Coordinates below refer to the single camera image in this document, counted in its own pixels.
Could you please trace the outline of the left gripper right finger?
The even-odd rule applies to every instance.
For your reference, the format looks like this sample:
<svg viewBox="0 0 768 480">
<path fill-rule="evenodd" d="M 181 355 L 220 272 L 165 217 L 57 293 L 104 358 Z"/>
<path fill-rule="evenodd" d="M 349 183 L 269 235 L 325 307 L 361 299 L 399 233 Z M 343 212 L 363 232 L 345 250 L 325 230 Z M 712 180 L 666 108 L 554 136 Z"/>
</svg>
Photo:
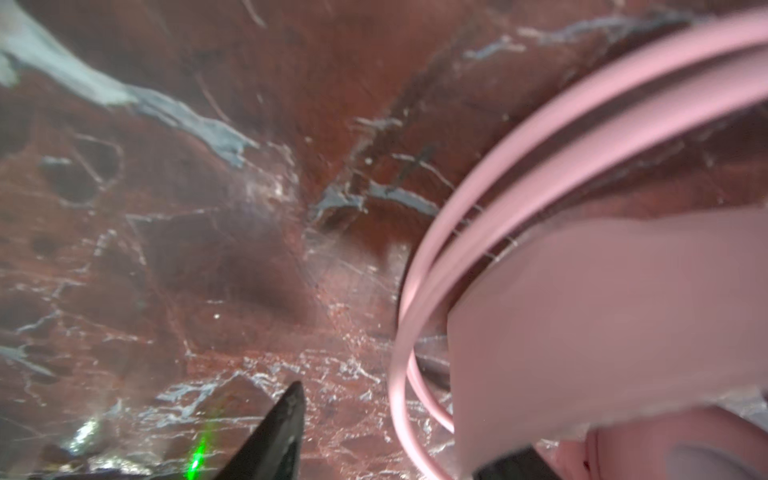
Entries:
<svg viewBox="0 0 768 480">
<path fill-rule="evenodd" d="M 560 480 L 532 447 L 500 458 L 473 473 L 474 480 Z"/>
</svg>

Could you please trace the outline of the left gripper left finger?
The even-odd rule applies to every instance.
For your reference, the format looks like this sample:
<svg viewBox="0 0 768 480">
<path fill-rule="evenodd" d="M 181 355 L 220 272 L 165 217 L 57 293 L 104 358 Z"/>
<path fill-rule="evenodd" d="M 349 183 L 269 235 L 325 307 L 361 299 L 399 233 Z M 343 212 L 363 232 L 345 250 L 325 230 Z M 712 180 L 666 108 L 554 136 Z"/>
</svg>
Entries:
<svg viewBox="0 0 768 480">
<path fill-rule="evenodd" d="M 295 381 L 214 479 L 297 479 L 305 411 L 304 389 L 300 381 Z"/>
</svg>

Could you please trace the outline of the pink headphones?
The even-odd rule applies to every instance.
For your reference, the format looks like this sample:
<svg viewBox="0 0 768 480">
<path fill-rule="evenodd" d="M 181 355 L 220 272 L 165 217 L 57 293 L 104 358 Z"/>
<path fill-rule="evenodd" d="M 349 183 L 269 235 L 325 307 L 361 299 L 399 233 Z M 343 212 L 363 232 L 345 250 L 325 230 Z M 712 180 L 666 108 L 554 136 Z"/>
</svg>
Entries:
<svg viewBox="0 0 768 480">
<path fill-rule="evenodd" d="M 455 438 L 461 475 L 532 446 L 560 479 L 763 479 L 767 433 L 718 405 L 767 389 L 767 212 L 590 220 L 505 255 L 447 318 L 451 410 L 414 345 L 506 234 L 592 178 L 767 96 L 767 10 L 652 42 L 510 132 L 465 178 L 402 287 L 388 397 L 429 479 L 445 470 L 409 420 L 413 390 Z"/>
</svg>

